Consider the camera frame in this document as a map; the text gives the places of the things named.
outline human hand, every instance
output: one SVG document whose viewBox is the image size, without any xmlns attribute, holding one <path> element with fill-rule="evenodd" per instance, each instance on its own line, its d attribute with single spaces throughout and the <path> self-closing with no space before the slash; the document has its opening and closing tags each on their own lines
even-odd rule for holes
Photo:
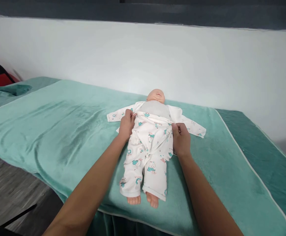
<svg viewBox="0 0 286 236">
<path fill-rule="evenodd" d="M 124 141 L 128 141 L 132 134 L 135 117 L 136 113 L 133 114 L 133 111 L 127 109 L 124 117 L 121 118 L 118 137 Z"/>
<path fill-rule="evenodd" d="M 191 155 L 190 134 L 184 123 L 172 123 L 174 136 L 174 150 L 178 157 Z"/>
</svg>

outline white wall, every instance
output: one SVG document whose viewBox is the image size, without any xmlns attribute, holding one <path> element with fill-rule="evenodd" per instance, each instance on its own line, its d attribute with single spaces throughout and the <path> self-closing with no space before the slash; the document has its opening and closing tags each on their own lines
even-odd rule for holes
<svg viewBox="0 0 286 236">
<path fill-rule="evenodd" d="M 286 140 L 286 31 L 0 18 L 0 64 L 244 112 Z"/>
</svg>

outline onesie cuff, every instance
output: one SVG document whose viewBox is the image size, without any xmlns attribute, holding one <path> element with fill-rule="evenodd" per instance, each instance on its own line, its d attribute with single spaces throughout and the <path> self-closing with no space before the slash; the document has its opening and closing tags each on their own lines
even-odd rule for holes
<svg viewBox="0 0 286 236">
<path fill-rule="evenodd" d="M 125 197 L 138 197 L 141 195 L 141 190 L 137 192 L 125 192 L 125 191 L 122 191 L 122 188 L 120 188 L 120 193 Z"/>
<path fill-rule="evenodd" d="M 145 185 L 143 185 L 142 190 L 144 191 L 144 193 L 149 192 L 154 196 L 157 196 L 160 200 L 163 200 L 164 202 L 166 201 L 166 197 L 164 195 L 159 194 L 158 192 L 154 191 L 151 188 L 146 187 Z"/>
</svg>

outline onesie leg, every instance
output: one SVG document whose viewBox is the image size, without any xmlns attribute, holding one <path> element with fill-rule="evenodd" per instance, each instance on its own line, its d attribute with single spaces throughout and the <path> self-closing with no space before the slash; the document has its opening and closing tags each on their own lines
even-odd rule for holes
<svg viewBox="0 0 286 236">
<path fill-rule="evenodd" d="M 120 181 L 120 192 L 128 198 L 129 204 L 139 204 L 135 197 L 141 194 L 142 170 L 145 160 L 145 147 L 136 134 L 132 134 L 128 144 L 128 152 L 124 162 L 124 175 Z"/>
<path fill-rule="evenodd" d="M 151 193 L 159 199 L 166 201 L 167 195 L 167 162 L 169 158 L 158 155 L 151 156 L 145 165 L 143 191 Z M 147 194 L 147 200 L 153 200 L 153 196 Z"/>
</svg>

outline baby doll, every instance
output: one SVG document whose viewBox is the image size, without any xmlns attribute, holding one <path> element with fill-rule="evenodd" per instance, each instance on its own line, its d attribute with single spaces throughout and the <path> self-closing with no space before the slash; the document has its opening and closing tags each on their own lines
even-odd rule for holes
<svg viewBox="0 0 286 236">
<path fill-rule="evenodd" d="M 172 123 L 185 123 L 189 133 L 201 138 L 205 135 L 205 128 L 183 116 L 180 108 L 164 105 L 164 102 L 162 90 L 154 89 L 146 102 L 137 102 L 107 115 L 109 122 L 116 122 L 126 109 L 137 113 L 120 181 L 120 192 L 129 204 L 141 202 L 142 173 L 142 189 L 151 206 L 157 208 L 158 199 L 166 201 L 167 163 L 173 156 Z"/>
</svg>

